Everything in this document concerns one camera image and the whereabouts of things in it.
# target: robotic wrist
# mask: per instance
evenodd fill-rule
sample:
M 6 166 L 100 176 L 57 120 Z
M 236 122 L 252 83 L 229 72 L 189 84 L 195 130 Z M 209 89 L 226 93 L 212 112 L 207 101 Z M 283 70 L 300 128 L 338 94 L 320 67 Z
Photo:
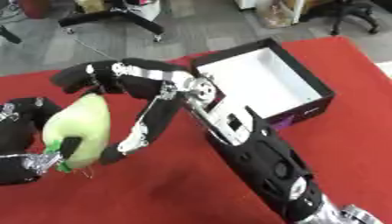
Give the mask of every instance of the robotic wrist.
M 296 224 L 382 224 L 371 213 L 355 205 L 339 210 L 325 195 L 317 212 Z

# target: yellow-green object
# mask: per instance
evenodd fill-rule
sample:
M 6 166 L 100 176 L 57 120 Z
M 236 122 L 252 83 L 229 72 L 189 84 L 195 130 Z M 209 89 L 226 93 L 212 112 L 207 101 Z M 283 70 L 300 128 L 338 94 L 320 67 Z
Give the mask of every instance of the yellow-green object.
M 83 168 L 101 155 L 108 145 L 110 115 L 102 96 L 87 94 L 52 116 L 43 129 L 46 146 L 61 143 L 65 137 L 82 137 L 80 146 L 63 164 L 71 169 Z

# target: chair wheel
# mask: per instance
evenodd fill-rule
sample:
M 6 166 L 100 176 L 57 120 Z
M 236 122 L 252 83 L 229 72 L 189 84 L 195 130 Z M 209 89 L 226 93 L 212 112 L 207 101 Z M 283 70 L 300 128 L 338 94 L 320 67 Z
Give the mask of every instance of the chair wheel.
M 69 35 L 72 35 L 75 33 L 74 29 L 72 29 L 72 28 L 66 28 L 65 30 L 66 30 L 66 33 Z
M 370 34 L 377 34 L 378 32 L 379 32 L 378 26 L 377 26 L 377 27 L 374 27 L 374 28 L 372 28 L 372 29 L 369 30 L 369 33 L 370 33 Z
M 159 43 L 162 41 L 162 35 L 154 35 L 154 42 Z
M 331 35 L 332 35 L 332 36 L 339 35 L 339 33 L 340 33 L 339 31 L 331 31 Z

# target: chair base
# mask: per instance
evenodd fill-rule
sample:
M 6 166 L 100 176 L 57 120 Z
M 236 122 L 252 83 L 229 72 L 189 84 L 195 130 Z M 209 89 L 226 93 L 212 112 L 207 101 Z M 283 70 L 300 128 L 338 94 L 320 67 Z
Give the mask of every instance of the chair base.
M 372 17 L 372 8 L 373 5 L 370 3 L 354 3 L 353 1 L 342 3 L 341 1 L 336 1 L 311 9 L 306 15 L 301 17 L 300 21 L 306 22 L 312 18 L 325 16 L 333 17 L 335 18 L 335 22 L 332 26 L 331 35 L 334 36 L 340 34 L 340 25 L 341 22 L 343 22 L 343 19 L 346 16 L 354 16 L 361 18 L 370 24 L 371 28 L 368 30 L 368 33 L 376 34 L 379 31 L 380 26 Z
M 71 17 L 62 18 L 59 20 L 59 26 L 65 28 L 70 25 L 85 24 L 114 17 L 124 18 L 136 25 L 143 27 L 149 32 L 154 33 L 154 42 L 160 42 L 162 39 L 164 28 L 161 25 L 138 16 L 128 8 L 124 7 L 122 3 L 118 3 L 118 1 L 113 1 L 113 7 L 110 10 L 98 11 L 88 14 L 76 14 Z M 74 31 L 70 28 L 67 28 L 66 32 L 69 34 L 74 33 Z

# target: robotic arm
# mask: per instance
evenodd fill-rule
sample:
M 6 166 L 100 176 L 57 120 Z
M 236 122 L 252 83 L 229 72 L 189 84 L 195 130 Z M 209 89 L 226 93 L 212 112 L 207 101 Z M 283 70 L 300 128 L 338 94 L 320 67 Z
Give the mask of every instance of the robotic arm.
M 208 140 L 228 166 L 287 223 L 381 224 L 354 205 L 338 209 L 313 181 L 299 155 L 235 93 L 221 95 L 211 76 L 157 61 L 125 59 L 75 66 L 56 74 L 66 92 L 97 86 L 107 93 L 128 92 L 149 101 L 128 137 L 108 147 L 104 164 L 151 144 L 185 106 L 207 128 Z
M 41 97 L 13 99 L 0 105 L 0 185 L 37 181 L 52 165 L 73 153 L 73 138 L 67 139 L 57 152 L 26 151 L 35 130 L 41 131 L 58 111 L 60 107 Z

